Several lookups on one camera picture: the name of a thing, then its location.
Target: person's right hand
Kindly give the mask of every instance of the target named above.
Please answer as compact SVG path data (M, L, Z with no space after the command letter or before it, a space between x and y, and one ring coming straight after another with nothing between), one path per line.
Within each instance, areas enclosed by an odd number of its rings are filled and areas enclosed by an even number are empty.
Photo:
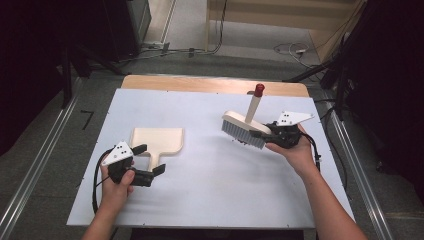
M306 133L300 124L298 126L300 131ZM299 143L296 146L290 149L282 148L274 143L267 143L265 147L283 155L301 177L311 169L316 170L315 162L312 158L311 143L304 136L299 139Z

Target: gray carpet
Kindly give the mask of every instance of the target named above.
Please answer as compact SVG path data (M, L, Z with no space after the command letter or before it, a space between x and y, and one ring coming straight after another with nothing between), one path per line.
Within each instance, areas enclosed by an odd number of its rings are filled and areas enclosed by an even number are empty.
M171 55L150 60L138 60L122 64L122 69L133 74L174 74L192 76L220 76L278 81L296 76L304 71L298 64L270 60L254 60L223 56ZM85 172L87 161L96 143L107 114L114 91L119 88L123 77L108 70L95 71L80 93L71 114L57 142L39 181L29 198L10 239L79 239L85 228L68 227L66 221L77 193L77 186ZM316 83L307 79L310 95L322 98L322 91ZM59 94L28 127L12 150L0 157L0 207L5 209L22 178L46 138L61 105ZM319 113L326 111L324 104L317 104ZM83 130L87 114L81 110L94 111L93 118ZM375 171L377 159L369 144L363 127L347 116L349 133L360 155L360 159L373 184L375 193L385 213L423 212L411 185L397 175ZM330 137L337 149L343 153L337 135L330 127ZM337 157L340 173L342 169ZM359 226L370 239L378 239L368 212L362 201L355 180L348 172L347 193ZM423 219L391 218L390 227L396 239L420 239L424 235ZM129 239L130 230L121 229L115 239ZM307 232L305 239L314 239L313 232Z

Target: hand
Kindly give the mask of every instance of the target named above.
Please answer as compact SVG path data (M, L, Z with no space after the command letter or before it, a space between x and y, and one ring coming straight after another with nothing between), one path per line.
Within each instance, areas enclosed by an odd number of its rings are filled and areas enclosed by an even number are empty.
M298 127L300 131L306 133L300 124L298 124ZM274 143L267 143L265 147L283 155L301 177L311 169L316 170L312 158L311 143L304 136L299 139L299 143L296 146L290 149L282 148Z
M108 168L100 166L102 179L108 177ZM99 210L106 211L116 217L124 207L128 195L134 191L131 182L134 179L135 172L128 170L119 184L116 184L112 179L108 178L102 183L102 201Z

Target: white table surface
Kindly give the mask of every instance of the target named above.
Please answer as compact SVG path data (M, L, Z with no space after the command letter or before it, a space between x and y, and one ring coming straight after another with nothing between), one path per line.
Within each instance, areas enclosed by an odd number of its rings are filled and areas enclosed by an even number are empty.
M223 113L233 110L245 115L250 99L240 94L117 89L67 224L86 226L93 219L94 168L105 150L121 140L129 143L134 128L182 127L182 150L161 157L165 173L150 188L135 187L117 225L314 228L303 183L287 161L266 148L245 146L221 131ZM271 123L284 110L315 116L302 125L317 142L323 177L353 218L313 100L264 96L254 119ZM134 160L134 167L147 169L148 157ZM100 202L100 187L97 192Z

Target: brush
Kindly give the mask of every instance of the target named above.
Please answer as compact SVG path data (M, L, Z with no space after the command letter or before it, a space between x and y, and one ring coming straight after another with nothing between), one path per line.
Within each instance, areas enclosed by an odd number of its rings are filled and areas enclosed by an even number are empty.
M234 111L226 111L222 116L222 119L224 120L222 123L222 131L242 143L249 144L260 149L264 147L265 141L261 138L252 137L249 131L253 130L265 134L272 134L268 127L253 120L264 89L265 86L263 84L259 83L256 85L246 116Z

